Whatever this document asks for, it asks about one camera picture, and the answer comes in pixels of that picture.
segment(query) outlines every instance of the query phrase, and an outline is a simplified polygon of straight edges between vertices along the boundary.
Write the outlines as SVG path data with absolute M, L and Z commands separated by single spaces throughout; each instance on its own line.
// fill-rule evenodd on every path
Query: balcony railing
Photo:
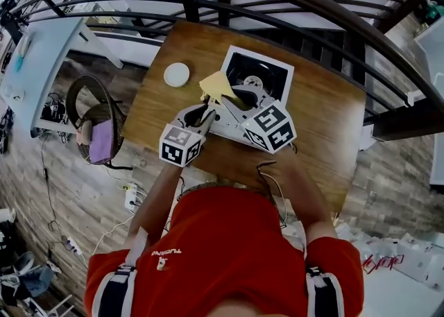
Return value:
M 27 8 L 35 7 L 41 2 L 45 2 L 47 6 L 29 10 Z M 65 12 L 63 9 L 67 6 L 72 6 L 80 3 L 97 3 L 102 1 L 158 1 L 162 3 L 176 3 L 182 4 L 183 10 L 170 15 L 163 15 L 160 13 L 151 12 L 134 12 L 134 11 L 120 11 L 120 10 L 100 10 L 91 12 Z M 94 28 L 108 28 L 119 29 L 126 31 L 136 31 L 145 37 L 165 36 L 169 28 L 178 20 L 186 19 L 190 22 L 203 22 L 208 24 L 217 24 L 221 27 L 230 27 L 230 20 L 237 17 L 245 17 L 247 19 L 259 21 L 268 24 L 273 28 L 285 31 L 287 37 L 299 37 L 303 40 L 308 40 L 312 44 L 319 45 L 323 49 L 327 49 L 334 55 L 338 55 L 346 59 L 353 67 L 362 69 L 365 74 L 373 77 L 388 91 L 394 94 L 399 99 L 397 104 L 404 104 L 402 108 L 411 107 L 408 103 L 407 95 L 399 89 L 399 87 L 391 80 L 382 74 L 378 69 L 365 63 L 365 60 L 356 56 L 353 52 L 344 49 L 335 42 L 320 36 L 317 32 L 310 31 L 306 28 L 301 28 L 296 24 L 288 21 L 283 21 L 280 18 L 274 17 L 275 14 L 282 13 L 313 13 L 329 22 L 337 25 L 340 29 L 347 32 L 351 37 L 361 40 L 366 46 L 372 47 L 377 52 L 381 53 L 385 58 L 393 63 L 411 82 L 414 87 L 417 87 L 430 102 L 431 107 L 436 111 L 444 114 L 444 101 L 435 88 L 426 81 L 418 70 L 405 58 L 401 50 L 392 43 L 385 35 L 380 33 L 375 27 L 369 24 L 367 19 L 381 19 L 390 12 L 395 12 L 399 5 L 402 5 L 403 0 L 385 0 L 392 2 L 392 6 L 382 5 L 361 0 L 262 0 L 250 3 L 233 4 L 233 0 L 68 0 L 61 3 L 54 3 L 52 0 L 26 0 L 21 5 L 18 5 L 9 10 L 9 15 L 17 23 L 31 23 L 45 19 L 55 19 L 59 17 L 114 17 L 115 19 L 129 19 L 133 20 L 133 24 L 101 24 L 101 23 L 87 23 L 88 26 Z M 252 10 L 251 7 L 271 5 L 277 3 L 291 4 L 290 8 L 270 9 L 270 10 Z M 353 12 L 343 7 L 343 5 L 365 6 L 375 10 L 374 13 L 368 12 Z M 36 17 L 36 14 L 41 12 L 53 11 L 53 15 L 43 17 Z M 294 53 L 300 54 L 295 49 L 290 49 Z M 367 87 L 365 82 L 356 81 L 353 77 L 339 71 L 338 69 L 329 68 L 330 71 L 341 75 L 347 81 L 362 89 L 369 98 L 379 103 L 386 111 L 378 112 L 374 108 L 366 108 L 369 117 L 366 123 L 375 123 L 378 121 L 381 113 L 395 114 L 399 106 L 391 103 L 386 98 L 381 97 L 373 89 Z

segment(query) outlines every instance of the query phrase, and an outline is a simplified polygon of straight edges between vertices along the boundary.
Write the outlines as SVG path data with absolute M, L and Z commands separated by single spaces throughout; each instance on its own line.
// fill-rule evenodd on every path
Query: wooden table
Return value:
M 328 70 L 266 42 L 222 28 L 177 22 L 134 100 L 123 129 L 124 137 L 158 152 L 166 123 L 173 121 L 180 110 L 200 103 L 202 91 L 198 82 L 220 70 L 231 44 L 295 67 L 287 110 L 298 135 L 298 155 L 332 210 L 340 212 L 355 173 L 365 94 Z M 164 82 L 166 67 L 175 62 L 190 68 L 191 77 L 184 87 L 173 88 Z M 255 167 L 271 157 L 210 134 L 205 150 L 193 165 L 249 187 L 260 187 Z M 280 181 L 277 169 L 269 172 Z

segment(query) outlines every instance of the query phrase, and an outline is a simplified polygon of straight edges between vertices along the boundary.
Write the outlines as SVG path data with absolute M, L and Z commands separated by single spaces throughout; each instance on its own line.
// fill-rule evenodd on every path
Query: white stripe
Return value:
M 341 289 L 341 285 L 339 284 L 339 281 L 337 279 L 337 277 L 331 273 L 326 273 L 324 274 L 326 277 L 330 278 L 330 281 L 333 284 L 334 289 L 336 290 L 336 302 L 338 304 L 338 316 L 339 317 L 344 317 L 345 316 L 345 312 L 344 312 L 344 297 L 342 295 L 342 289 Z
M 316 290 L 314 289 L 314 282 L 309 273 L 305 274 L 305 279 L 307 281 L 307 291 L 308 291 L 307 316 L 315 317 L 314 306 L 316 302 Z
M 139 228 L 139 232 L 134 239 L 133 246 L 130 252 L 126 256 L 125 265 L 136 266 L 136 261 L 142 255 L 145 250 L 146 242 L 148 240 L 148 233 L 142 228 Z
M 129 274 L 128 275 L 114 275 L 112 278 L 111 278 L 111 281 L 112 282 L 118 282 L 118 283 L 120 283 L 120 284 L 125 284 L 126 283 L 126 280 L 128 279 L 128 276 L 129 276 Z
M 100 303 L 102 300 L 103 291 L 105 290 L 106 285 L 113 276 L 114 271 L 106 274 L 102 282 L 100 283 L 99 288 L 96 291 L 96 295 L 94 296 L 94 301 L 92 303 L 92 317 L 99 317 Z
M 122 305 L 121 317 L 131 317 L 131 307 L 133 306 L 134 285 L 136 280 L 136 271 L 132 271 L 128 278 L 128 289 L 126 290 L 125 299 Z

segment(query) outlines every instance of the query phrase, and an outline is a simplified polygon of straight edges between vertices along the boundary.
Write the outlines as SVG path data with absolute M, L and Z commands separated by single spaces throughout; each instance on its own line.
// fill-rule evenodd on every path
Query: black stripe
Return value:
M 123 284 L 109 281 L 100 299 L 99 317 L 120 317 L 127 290 L 128 279 Z
M 336 289 L 329 277 L 323 277 L 327 286 L 314 287 L 316 292 L 314 301 L 314 315 L 316 317 L 339 317 Z

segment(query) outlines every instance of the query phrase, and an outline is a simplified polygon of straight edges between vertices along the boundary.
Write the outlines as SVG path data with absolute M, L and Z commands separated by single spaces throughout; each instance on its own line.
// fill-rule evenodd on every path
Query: rattan chair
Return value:
M 83 117 L 80 118 L 79 114 L 77 113 L 76 102 L 78 93 L 84 87 L 86 87 L 93 94 L 99 104 L 90 108 L 88 111 L 86 111 Z M 89 145 L 78 144 L 80 154 L 88 163 L 94 165 L 105 165 L 111 169 L 132 170 L 133 168 L 128 166 L 113 166 L 111 163 L 111 160 L 116 156 L 122 146 L 123 137 L 121 134 L 123 124 L 126 120 L 126 116 L 117 105 L 118 103 L 121 103 L 121 101 L 114 101 L 99 79 L 91 75 L 84 75 L 78 78 L 69 88 L 66 108 L 68 118 L 76 129 L 79 129 L 88 120 L 92 122 L 93 126 L 107 120 L 112 121 L 111 153 L 109 158 L 99 162 L 91 162 L 89 160 Z

